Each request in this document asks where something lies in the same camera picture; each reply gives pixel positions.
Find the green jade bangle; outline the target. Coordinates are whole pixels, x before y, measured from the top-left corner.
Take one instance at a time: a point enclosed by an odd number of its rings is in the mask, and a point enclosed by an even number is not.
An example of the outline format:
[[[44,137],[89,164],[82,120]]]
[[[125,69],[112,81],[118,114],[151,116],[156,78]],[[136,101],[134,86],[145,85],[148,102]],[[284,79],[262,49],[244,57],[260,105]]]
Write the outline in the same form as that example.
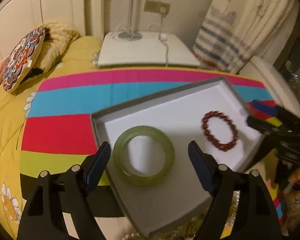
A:
[[[171,171],[175,150],[169,137],[151,126],[136,126],[124,131],[113,148],[115,167],[128,183],[156,185]]]

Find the grey white jewelry tray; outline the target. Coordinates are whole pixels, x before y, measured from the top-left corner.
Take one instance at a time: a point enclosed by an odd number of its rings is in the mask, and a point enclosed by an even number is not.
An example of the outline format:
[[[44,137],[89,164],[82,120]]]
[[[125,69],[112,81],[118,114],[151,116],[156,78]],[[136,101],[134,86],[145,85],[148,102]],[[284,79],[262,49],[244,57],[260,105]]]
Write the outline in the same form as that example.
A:
[[[202,118],[209,111],[227,115],[238,130],[236,146],[223,152],[203,134]],[[96,142],[114,145],[127,129],[151,126],[164,132],[175,150],[170,173],[152,186],[136,186],[123,179],[110,159],[107,175],[115,197],[136,231],[151,239],[169,232],[200,214],[210,195],[202,188],[188,156],[187,148],[196,141],[204,153],[233,171],[243,171],[252,161],[263,136],[250,128],[250,114],[230,82],[217,77],[130,100],[92,114]]]

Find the white window bench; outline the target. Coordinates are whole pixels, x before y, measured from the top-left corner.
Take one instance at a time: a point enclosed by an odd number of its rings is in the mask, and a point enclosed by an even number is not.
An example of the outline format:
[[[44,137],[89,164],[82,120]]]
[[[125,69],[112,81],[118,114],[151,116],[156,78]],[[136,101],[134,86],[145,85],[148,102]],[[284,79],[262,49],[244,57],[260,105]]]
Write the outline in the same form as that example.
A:
[[[253,56],[239,71],[239,75],[261,81],[279,105],[300,118],[300,101],[273,65]]]

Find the sailboat print curtain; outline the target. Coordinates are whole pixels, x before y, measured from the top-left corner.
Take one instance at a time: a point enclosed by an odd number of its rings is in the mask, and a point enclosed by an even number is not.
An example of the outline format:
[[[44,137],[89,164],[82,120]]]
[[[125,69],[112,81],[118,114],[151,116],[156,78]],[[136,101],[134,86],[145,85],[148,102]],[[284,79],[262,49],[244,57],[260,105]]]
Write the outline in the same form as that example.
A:
[[[201,68],[237,73],[282,27],[297,0],[212,0],[192,51]]]

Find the yellow floral bedsheet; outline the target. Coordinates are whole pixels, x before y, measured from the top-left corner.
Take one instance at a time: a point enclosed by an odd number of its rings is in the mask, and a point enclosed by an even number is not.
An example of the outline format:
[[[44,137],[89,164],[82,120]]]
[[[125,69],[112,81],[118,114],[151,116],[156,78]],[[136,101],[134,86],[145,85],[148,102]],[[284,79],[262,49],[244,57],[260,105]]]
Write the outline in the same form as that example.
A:
[[[101,47],[102,41],[83,36],[68,47],[57,65],[27,78],[15,93],[0,87],[0,224],[13,239],[17,237],[25,204],[20,185],[21,142],[38,88],[53,77],[94,71],[94,59]]]

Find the white nightstand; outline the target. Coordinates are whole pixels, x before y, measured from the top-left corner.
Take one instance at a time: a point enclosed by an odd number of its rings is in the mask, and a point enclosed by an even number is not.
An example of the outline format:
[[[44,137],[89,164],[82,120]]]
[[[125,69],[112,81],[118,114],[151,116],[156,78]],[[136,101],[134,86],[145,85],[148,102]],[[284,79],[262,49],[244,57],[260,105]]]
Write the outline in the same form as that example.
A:
[[[115,33],[108,33],[102,44],[98,65],[200,66],[200,61],[178,36],[156,32],[141,34],[142,39],[128,41],[119,39]]]

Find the lamp with round base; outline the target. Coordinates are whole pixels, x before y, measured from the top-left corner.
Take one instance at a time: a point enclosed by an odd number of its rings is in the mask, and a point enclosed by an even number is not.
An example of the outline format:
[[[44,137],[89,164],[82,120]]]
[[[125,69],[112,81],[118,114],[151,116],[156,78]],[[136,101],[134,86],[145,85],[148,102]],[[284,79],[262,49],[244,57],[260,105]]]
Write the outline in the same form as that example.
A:
[[[128,41],[137,41],[142,39],[142,34],[134,31],[132,26],[134,0],[129,0],[127,26],[119,33],[118,38]]]

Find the patterned round cushion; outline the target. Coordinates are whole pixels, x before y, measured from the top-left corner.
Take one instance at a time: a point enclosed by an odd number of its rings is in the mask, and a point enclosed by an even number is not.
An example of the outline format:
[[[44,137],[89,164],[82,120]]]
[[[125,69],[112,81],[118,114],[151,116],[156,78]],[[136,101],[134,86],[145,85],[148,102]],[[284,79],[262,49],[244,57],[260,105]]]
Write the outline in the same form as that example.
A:
[[[14,47],[6,60],[2,85],[6,92],[13,92],[34,67],[45,40],[45,28],[35,28]]]

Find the beige fluffy pillow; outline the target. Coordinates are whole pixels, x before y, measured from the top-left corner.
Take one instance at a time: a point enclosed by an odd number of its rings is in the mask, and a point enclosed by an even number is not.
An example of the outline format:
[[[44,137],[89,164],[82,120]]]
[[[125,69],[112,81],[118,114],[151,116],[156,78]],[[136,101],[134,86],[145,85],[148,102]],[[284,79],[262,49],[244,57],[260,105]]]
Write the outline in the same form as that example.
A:
[[[46,35],[32,69],[46,73],[60,61],[70,44],[78,39],[80,34],[73,26],[61,22],[45,23],[39,27],[44,28]]]

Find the white headboard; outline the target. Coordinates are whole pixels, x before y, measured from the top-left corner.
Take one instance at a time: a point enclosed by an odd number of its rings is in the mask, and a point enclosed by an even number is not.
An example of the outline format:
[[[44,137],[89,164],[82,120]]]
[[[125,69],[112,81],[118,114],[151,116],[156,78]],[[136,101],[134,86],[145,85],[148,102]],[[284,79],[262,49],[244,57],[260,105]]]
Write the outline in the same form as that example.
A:
[[[2,0],[0,61],[32,29],[50,22],[66,23],[80,35],[104,38],[104,0]]]

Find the wall socket plate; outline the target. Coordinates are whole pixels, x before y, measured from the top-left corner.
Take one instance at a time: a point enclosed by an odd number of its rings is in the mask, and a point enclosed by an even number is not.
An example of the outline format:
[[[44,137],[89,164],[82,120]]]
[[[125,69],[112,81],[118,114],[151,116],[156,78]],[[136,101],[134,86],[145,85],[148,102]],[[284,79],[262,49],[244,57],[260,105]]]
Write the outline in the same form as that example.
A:
[[[167,15],[169,13],[170,6],[171,6],[170,3],[145,0],[143,10],[144,12],[153,12],[157,14]]]

